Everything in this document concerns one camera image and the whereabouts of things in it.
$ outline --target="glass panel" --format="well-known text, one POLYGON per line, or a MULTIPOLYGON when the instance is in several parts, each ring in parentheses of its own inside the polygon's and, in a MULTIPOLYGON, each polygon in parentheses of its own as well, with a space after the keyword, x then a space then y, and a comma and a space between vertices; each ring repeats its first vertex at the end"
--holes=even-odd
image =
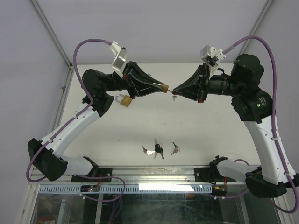
MULTIPOLYGON (((227 196, 244 185, 228 185, 227 196)), ((114 194, 89 194, 113 199, 114 194)), ((98 203, 79 195, 39 194, 32 224, 279 224, 267 199, 250 192, 235 199, 207 194, 124 194, 114 203, 98 203)))

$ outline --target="metal frame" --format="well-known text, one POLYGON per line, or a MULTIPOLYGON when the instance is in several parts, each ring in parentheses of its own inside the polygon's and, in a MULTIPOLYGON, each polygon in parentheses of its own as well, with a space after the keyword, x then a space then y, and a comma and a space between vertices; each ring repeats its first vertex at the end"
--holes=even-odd
MULTIPOLYGON (((127 184, 139 184, 142 182, 164 182, 175 184, 208 184, 207 182, 195 182, 194 168, 207 166, 109 166, 113 169, 113 176, 122 178, 127 184)), ((32 178, 43 177, 42 173, 34 168, 32 178)), ((49 180, 40 181, 41 184, 72 183, 70 175, 63 175, 55 182, 49 180)), ((112 179, 112 184, 122 184, 119 180, 112 179)))
POLYGON ((39 184, 32 184, 27 187, 25 199, 22 204, 22 209, 17 218, 17 224, 28 224, 32 218, 34 207, 39 191, 39 184))
MULTIPOLYGON (((46 32, 48 33, 50 39, 52 40, 54 46, 58 50, 60 56, 62 57, 64 63, 68 67, 68 72, 66 75, 64 86, 62 86, 61 97, 57 106, 56 115, 51 126, 51 129, 55 129, 59 126, 61 117, 64 111, 64 106, 68 96, 69 88, 71 85, 72 76, 74 73, 72 63, 70 62, 65 50, 63 49, 61 43, 59 42, 55 32, 53 31, 49 21, 47 20, 42 8, 40 7, 37 0, 29 0, 33 9, 35 10, 38 18, 40 19, 42 25, 44 26, 46 32)), ((267 0, 264 7, 262 8, 261 13, 259 14, 255 24, 253 25, 249 35, 255 35, 265 19, 266 15, 269 13, 271 7, 273 6, 275 0, 267 0)), ((243 45, 240 54, 245 53, 249 46, 250 40, 246 41, 243 45)), ((128 184, 134 184, 137 182, 172 182, 172 183, 195 183, 194 178, 194 169, 195 166, 176 166, 176 167, 116 167, 112 166, 114 169, 114 176, 119 176, 123 178, 128 184)), ((35 168, 32 171, 32 177, 38 178, 41 176, 38 170, 35 168)), ((70 176, 63 176, 56 182, 49 182, 44 180, 41 184, 72 184, 70 176)), ((113 184, 121 184, 119 182, 113 181, 113 184)), ((239 182, 233 182, 228 184, 240 184, 239 182)), ((29 184, 27 187, 25 200, 22 204, 21 213, 18 216, 18 224, 27 224, 30 222, 32 214, 34 212, 35 203, 37 200, 37 192, 39 191, 40 184, 29 184)), ((283 195, 274 200, 277 205, 290 209, 286 195, 283 195)), ((278 215, 281 219, 281 223, 286 224, 295 224, 293 215, 285 214, 278 211, 278 215)))
POLYGON ((239 216, 241 217, 240 220, 242 220, 242 224, 250 224, 244 196, 239 197, 237 207, 239 208, 239 216))
POLYGON ((58 40, 54 30, 52 29, 47 17, 45 16, 45 14, 43 13, 42 8, 40 7, 39 3, 37 2, 37 0, 29 0, 29 2, 31 3, 34 11, 36 12, 38 18, 40 19, 43 27, 45 28, 46 32, 49 35, 49 38, 52 40, 55 48, 58 50, 60 56, 62 57, 62 59, 64 60, 66 66, 70 69, 71 68, 71 62, 65 52, 65 50, 63 49, 60 41, 58 40))
MULTIPOLYGON (((269 13, 270 9, 272 8, 272 6, 274 5, 276 0, 267 0, 265 5, 263 6, 262 8, 262 11, 260 12, 260 14, 258 15, 253 27, 251 28, 250 32, 248 35, 256 35, 258 29, 260 28, 262 22, 265 20, 267 14, 269 13)), ((247 40, 241 50, 240 50, 240 53, 239 55, 241 54, 245 54, 245 52, 248 50, 250 44, 251 44, 251 39, 250 40, 247 40)))

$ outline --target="white cable clip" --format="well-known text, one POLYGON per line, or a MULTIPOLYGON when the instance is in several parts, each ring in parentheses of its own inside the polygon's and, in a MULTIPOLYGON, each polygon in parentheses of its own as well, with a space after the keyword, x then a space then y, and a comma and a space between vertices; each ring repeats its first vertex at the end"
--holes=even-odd
POLYGON ((272 137, 272 140, 273 141, 281 141, 281 137, 280 136, 277 136, 277 138, 272 137))

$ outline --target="white wall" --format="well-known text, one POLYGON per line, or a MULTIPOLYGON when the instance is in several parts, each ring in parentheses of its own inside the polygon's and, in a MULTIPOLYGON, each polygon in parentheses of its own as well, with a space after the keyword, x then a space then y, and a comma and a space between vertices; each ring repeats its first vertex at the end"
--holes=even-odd
MULTIPOLYGON (((172 90, 193 75, 198 65, 140 64, 140 67, 172 90)), ((230 74, 231 63, 222 67, 230 74)), ((79 71, 83 74, 89 68, 112 72, 110 65, 81 65, 79 71)), ((76 110, 84 96, 74 78, 63 120, 76 110)), ((230 103, 230 97, 215 95, 209 95, 203 104, 183 97, 173 101, 170 93, 137 98, 128 108, 114 102, 102 118, 70 144, 65 154, 89 156, 99 165, 207 165, 217 155, 259 164, 250 134, 230 103), (154 138, 163 144, 164 160, 160 155, 154 160, 143 153, 141 145, 154 150, 154 138), (170 156, 173 141, 181 151, 170 156)))
MULTIPOLYGON (((266 0, 38 0, 69 59, 85 39, 117 41, 137 62, 197 62, 205 45, 228 47, 247 35, 266 0)), ((226 60, 233 61, 235 51, 226 60)), ((80 49, 80 63, 110 63, 101 45, 80 49)))
POLYGON ((67 69, 29 1, 0 5, 0 220, 12 224, 28 183, 27 142, 48 133, 67 69))
MULTIPOLYGON (((299 1, 277 0, 257 35, 264 38, 270 45, 277 65, 277 117, 279 133, 285 147, 286 154, 294 169, 299 172, 299 1)), ((257 55, 265 67, 261 87, 272 93, 272 69, 269 56, 264 47, 254 41, 248 51, 257 55)), ((288 194, 292 201, 293 192, 288 194)), ((295 214, 299 223, 299 212, 295 214)))

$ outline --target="wire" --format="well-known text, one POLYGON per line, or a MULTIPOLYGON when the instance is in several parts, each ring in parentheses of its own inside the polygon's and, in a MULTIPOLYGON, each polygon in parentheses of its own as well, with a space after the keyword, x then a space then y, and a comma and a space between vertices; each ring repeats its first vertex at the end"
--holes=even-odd
MULTIPOLYGON (((92 96, 90 95, 90 93, 88 92, 87 88, 85 87, 81 77, 80 77, 80 74, 79 74, 79 70, 78 70, 78 66, 77 66, 77 53, 78 53, 78 50, 79 48, 83 45, 83 44, 86 44, 86 43, 89 43, 89 42, 102 42, 102 43, 106 43, 108 45, 111 45, 112 42, 110 41, 105 41, 105 40, 102 40, 102 39, 88 39, 88 40, 85 40, 85 41, 82 41, 81 43, 79 43, 77 45, 77 47, 75 48, 74 50, 74 55, 73 55, 73 65, 74 65, 74 70, 75 70, 75 73, 76 73, 76 76, 78 78, 78 81, 79 83, 81 84, 81 87, 82 89, 84 90, 84 92, 86 93, 86 95, 88 96, 88 98, 90 99, 90 103, 85 107, 83 108, 81 111, 79 111, 77 114, 76 114, 76 117, 79 116, 80 114, 82 114, 84 111, 87 110, 88 107, 90 107, 92 104, 93 104, 93 98, 92 96)), ((58 136, 75 118, 71 118, 70 120, 68 120, 51 138, 50 140, 53 140, 56 136, 58 136)), ((26 178, 29 182, 39 182, 39 181, 42 181, 44 180, 46 177, 42 177, 40 179, 37 179, 37 180, 32 180, 30 178, 30 169, 31 169, 31 166, 33 165, 34 161, 36 160, 36 158, 38 157, 38 155, 40 154, 40 152, 49 144, 50 142, 47 141, 45 144, 42 145, 42 147, 39 148, 39 150, 34 154, 34 156, 32 157, 32 159, 30 160, 30 163, 28 164, 28 167, 27 167, 27 170, 26 170, 26 178)))
POLYGON ((100 179, 99 182, 96 184, 96 186, 98 186, 102 182, 102 180, 103 179, 100 179))
POLYGON ((93 201, 96 201, 96 202, 113 202, 113 201, 116 201, 117 199, 119 199, 123 193, 125 192, 126 190, 126 183, 123 179, 121 179, 120 177, 117 177, 117 176, 103 176, 103 177, 90 177, 90 176, 84 176, 84 175, 77 175, 79 177, 82 177, 82 178, 85 178, 85 179, 90 179, 90 180, 102 180, 102 179, 117 179, 117 180, 120 180, 122 183, 123 183, 123 189, 120 193, 120 195, 118 195, 116 198, 114 199, 109 199, 109 200, 101 200, 101 199, 95 199, 95 198, 92 198, 92 197, 89 197, 87 195, 84 195, 84 194, 81 194, 83 195, 85 198, 88 198, 90 200, 93 200, 93 201))
POLYGON ((227 183, 228 183, 228 178, 224 177, 224 185, 222 187, 225 188, 227 183))
POLYGON ((232 46, 230 46, 227 49, 225 49, 222 53, 226 54, 226 53, 230 52, 232 49, 234 49, 240 43, 242 43, 242 42, 244 42, 244 41, 246 41, 248 39, 256 39, 259 42, 261 42, 264 45, 264 47, 267 49, 267 52, 268 52, 268 54, 270 56, 271 65, 272 65, 272 72, 273 72, 273 94, 272 94, 273 101, 272 101, 272 116, 271 116, 272 134, 273 134, 274 142, 275 142, 275 145, 276 145, 276 148, 277 148, 280 160, 281 160, 282 165, 283 165, 284 170, 285 170, 286 178, 288 179, 289 183, 291 184, 291 187, 292 187, 292 189, 294 191, 294 195, 295 195, 295 206, 290 211, 284 210, 284 209, 278 207, 275 204, 275 202, 271 202, 271 203, 273 204, 273 206, 275 208, 277 208, 278 210, 280 210, 282 212, 289 213, 289 214, 290 213, 294 213, 294 212, 296 212, 298 210, 298 207, 299 207, 299 194, 298 194, 298 191, 297 191, 297 189, 295 187, 295 184, 294 184, 293 180, 289 176, 289 168, 288 168, 288 166, 286 164, 284 154, 283 154, 282 149, 281 149, 280 144, 279 144, 279 140, 276 140, 277 139, 277 133, 276 133, 276 118, 275 118, 275 114, 276 114, 277 71, 276 71, 276 64, 275 64, 274 55, 273 55, 273 53, 272 53, 269 45, 267 44, 267 42, 263 38, 261 38, 259 36, 255 36, 255 35, 246 36, 246 37, 238 40, 232 46))
MULTIPOLYGON (((237 160, 235 160, 234 162, 238 162, 238 161, 243 161, 243 162, 245 162, 245 163, 249 166, 249 163, 246 162, 245 160, 242 160, 242 159, 237 159, 237 160)), ((242 193, 240 193, 240 194, 238 194, 238 195, 227 196, 227 197, 224 197, 224 198, 225 198, 225 199, 233 199, 233 198, 237 198, 237 197, 240 197, 240 196, 246 194, 248 191, 249 191, 249 189, 246 188, 242 193)))
POLYGON ((117 203, 117 205, 115 206, 115 201, 113 201, 113 209, 112 209, 112 213, 111 213, 111 216, 110 216, 110 218, 109 218, 109 222, 108 222, 108 224, 111 224, 116 218, 117 218, 117 216, 119 215, 119 213, 120 213, 120 211, 121 211, 121 208, 122 208, 122 198, 120 198, 119 200, 118 200, 118 203, 117 203))

